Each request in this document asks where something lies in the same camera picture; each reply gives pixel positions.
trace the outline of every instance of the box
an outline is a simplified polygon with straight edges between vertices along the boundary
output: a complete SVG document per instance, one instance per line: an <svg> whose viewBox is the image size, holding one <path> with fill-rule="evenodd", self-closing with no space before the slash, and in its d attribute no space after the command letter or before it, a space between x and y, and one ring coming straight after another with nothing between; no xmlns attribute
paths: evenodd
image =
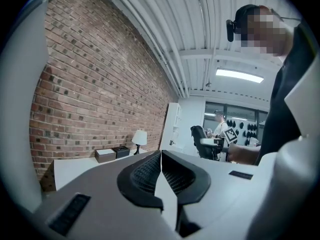
<svg viewBox="0 0 320 240"><path fill-rule="evenodd" d="M112 149L96 149L94 157L98 163L109 162L116 159L117 153Z"/></svg>
<svg viewBox="0 0 320 240"><path fill-rule="evenodd" d="M114 147L112 149L116 152L116 159L127 157L130 154L130 149L125 146Z"/></svg>

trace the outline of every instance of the black rectangular slot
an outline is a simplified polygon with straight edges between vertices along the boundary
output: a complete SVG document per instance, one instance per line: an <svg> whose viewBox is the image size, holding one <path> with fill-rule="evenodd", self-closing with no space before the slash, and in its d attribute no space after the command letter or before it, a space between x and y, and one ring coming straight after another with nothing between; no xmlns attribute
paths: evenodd
<svg viewBox="0 0 320 240"><path fill-rule="evenodd" d="M240 171L236 171L236 170L231 171L229 174L236 176L236 177L239 177L239 178L246 179L246 180L251 180L253 177L252 174L248 174L248 173L244 173L244 172L240 172Z"/></svg>
<svg viewBox="0 0 320 240"><path fill-rule="evenodd" d="M76 194L70 203L51 220L48 224L49 228L63 236L66 236L82 210L89 202L90 198L90 196L84 194Z"/></svg>

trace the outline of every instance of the fluorescent light fixture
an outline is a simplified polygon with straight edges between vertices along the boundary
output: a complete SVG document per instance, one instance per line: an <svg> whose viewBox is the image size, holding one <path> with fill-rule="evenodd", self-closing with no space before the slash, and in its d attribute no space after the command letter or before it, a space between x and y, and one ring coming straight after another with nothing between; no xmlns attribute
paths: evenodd
<svg viewBox="0 0 320 240"><path fill-rule="evenodd" d="M244 119L244 118L239 118L239 117L232 117L233 119L238 119L238 120L243 120L243 121L247 121L248 119Z"/></svg>
<svg viewBox="0 0 320 240"><path fill-rule="evenodd" d="M204 113L205 116L208 116L208 117L215 117L216 114L211 114L211 113Z"/></svg>
<svg viewBox="0 0 320 240"><path fill-rule="evenodd" d="M249 80L252 82L259 83L259 84L264 80L263 77L256 76L253 74L248 74L248 73L243 73L243 72L238 72L238 71L233 71L233 70L228 70L228 69L221 69L221 68L217 69L216 75Z"/></svg>

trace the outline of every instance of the person in white shirt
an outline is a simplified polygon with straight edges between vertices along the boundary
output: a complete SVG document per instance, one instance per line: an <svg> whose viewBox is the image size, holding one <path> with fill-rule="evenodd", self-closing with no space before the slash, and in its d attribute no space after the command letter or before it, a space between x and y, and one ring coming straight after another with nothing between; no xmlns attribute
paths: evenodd
<svg viewBox="0 0 320 240"><path fill-rule="evenodd" d="M220 110L216 110L215 112L215 120L219 122L218 126L215 128L213 133L210 133L210 136L212 138L216 138L218 135L224 135L223 132L225 130L228 130L228 125L225 121L224 113Z"/></svg>

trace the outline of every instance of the black shirt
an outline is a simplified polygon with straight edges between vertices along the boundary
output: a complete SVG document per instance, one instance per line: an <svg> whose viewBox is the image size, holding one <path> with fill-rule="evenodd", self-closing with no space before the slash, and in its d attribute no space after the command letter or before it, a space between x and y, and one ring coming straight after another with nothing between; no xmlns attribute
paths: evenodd
<svg viewBox="0 0 320 240"><path fill-rule="evenodd" d="M298 125L285 103L285 97L305 74L315 57L314 54L310 39L306 36L305 25L299 24L294 28L292 49L275 78L270 110L264 124L256 165L259 164L262 156L277 152L285 143L297 139L301 135Z"/></svg>

